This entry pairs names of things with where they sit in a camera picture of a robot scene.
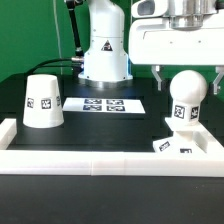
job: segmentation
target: white cup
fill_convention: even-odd
[[[51,128],[64,123],[56,76],[28,76],[23,123],[32,128]]]

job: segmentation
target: cable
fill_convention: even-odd
[[[38,68],[41,68],[41,67],[44,67],[44,65],[47,65],[47,64],[51,64],[51,63],[55,63],[55,62],[63,62],[63,61],[69,61],[69,62],[72,62],[72,59],[71,58],[59,58],[59,59],[52,59],[52,60],[48,60],[48,61],[44,61],[44,62],[41,62],[40,64],[36,65],[35,67],[31,68],[30,70],[28,70],[26,72],[27,75],[30,75],[32,74],[36,69]]]
[[[58,53],[59,58],[62,58],[62,50],[61,50],[61,37],[60,37],[60,30],[58,25],[58,15],[57,15],[57,3],[56,0],[53,0],[53,10],[54,10],[54,22],[57,34],[57,42],[58,42]]]
[[[69,11],[69,16],[71,20],[71,25],[72,25],[72,31],[73,31],[73,38],[76,46],[76,56],[82,57],[84,56],[81,43],[80,43],[80,38],[79,38],[79,32],[78,32],[78,26],[77,26],[77,21],[76,21],[76,14],[75,14],[75,7],[76,5],[80,5],[83,3],[83,1],[78,1],[80,3],[74,2],[74,0],[65,0],[65,3],[67,5],[68,11]]]

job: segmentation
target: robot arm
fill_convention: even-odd
[[[129,56],[134,64],[151,65],[161,90],[160,66],[215,66],[223,78],[224,3],[216,0],[141,0],[132,6]]]

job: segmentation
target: black table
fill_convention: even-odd
[[[36,130],[22,124],[26,80],[0,84],[0,119],[17,118],[9,149],[152,152],[152,141],[171,135],[164,122],[172,100],[151,79],[99,91],[59,77],[66,97],[140,99],[146,114],[64,112],[64,125]],[[224,103],[208,96],[200,121],[223,144]],[[223,223],[224,180],[193,177],[0,176],[0,223],[145,224]]]

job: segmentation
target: white ball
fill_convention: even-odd
[[[170,85],[170,93],[174,100],[187,104],[200,104],[205,98],[207,83],[198,72],[186,70],[178,73]]]

